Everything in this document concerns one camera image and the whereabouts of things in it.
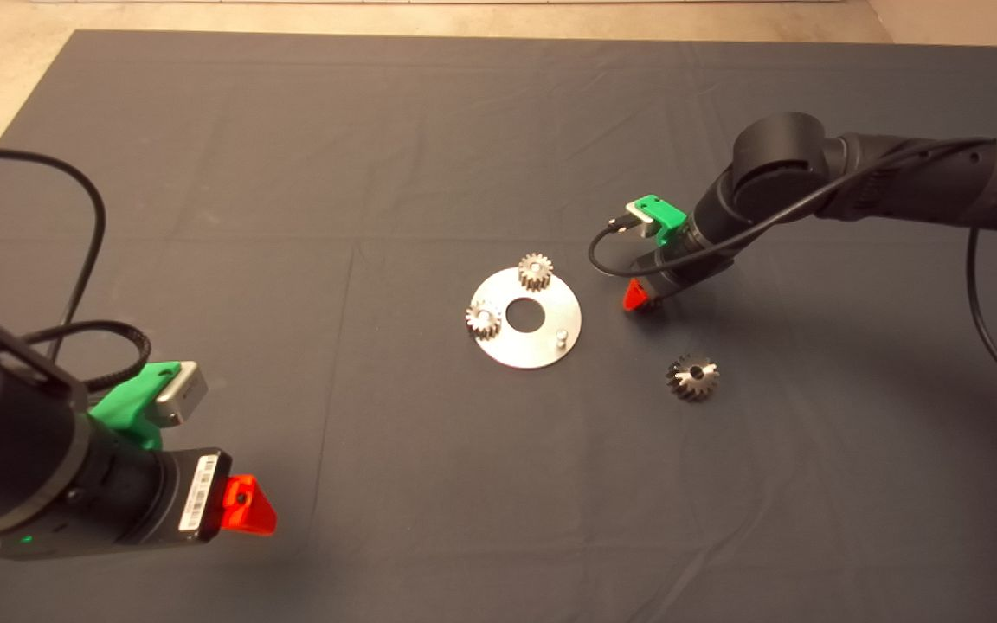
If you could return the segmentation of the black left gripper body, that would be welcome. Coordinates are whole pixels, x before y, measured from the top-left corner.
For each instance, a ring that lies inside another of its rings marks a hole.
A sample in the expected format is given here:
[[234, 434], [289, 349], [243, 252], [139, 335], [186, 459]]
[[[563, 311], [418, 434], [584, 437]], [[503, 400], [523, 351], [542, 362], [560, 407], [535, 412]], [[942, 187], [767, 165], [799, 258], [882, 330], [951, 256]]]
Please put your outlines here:
[[232, 457], [219, 448], [156, 453], [159, 481], [143, 519], [122, 539], [124, 547], [173, 548], [209, 543], [221, 532], [222, 497]]

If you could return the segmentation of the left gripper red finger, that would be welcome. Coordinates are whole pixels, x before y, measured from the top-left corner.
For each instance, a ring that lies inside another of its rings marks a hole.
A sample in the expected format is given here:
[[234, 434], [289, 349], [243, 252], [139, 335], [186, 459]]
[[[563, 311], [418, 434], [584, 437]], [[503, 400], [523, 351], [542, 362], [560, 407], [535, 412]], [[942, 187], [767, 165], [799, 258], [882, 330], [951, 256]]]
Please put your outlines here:
[[222, 497], [222, 530], [274, 535], [277, 525], [277, 513], [257, 478], [252, 474], [227, 478]]

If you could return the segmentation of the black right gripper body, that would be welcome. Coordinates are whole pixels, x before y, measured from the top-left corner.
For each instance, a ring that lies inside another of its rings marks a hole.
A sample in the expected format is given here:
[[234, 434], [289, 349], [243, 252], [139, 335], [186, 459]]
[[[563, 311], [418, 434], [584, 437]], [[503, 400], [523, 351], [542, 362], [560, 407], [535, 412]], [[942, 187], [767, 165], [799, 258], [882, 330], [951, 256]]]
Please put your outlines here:
[[637, 277], [636, 283], [649, 299], [671, 299], [685, 289], [697, 286], [701, 281], [728, 271], [733, 264], [733, 257], [713, 256], [711, 259]]

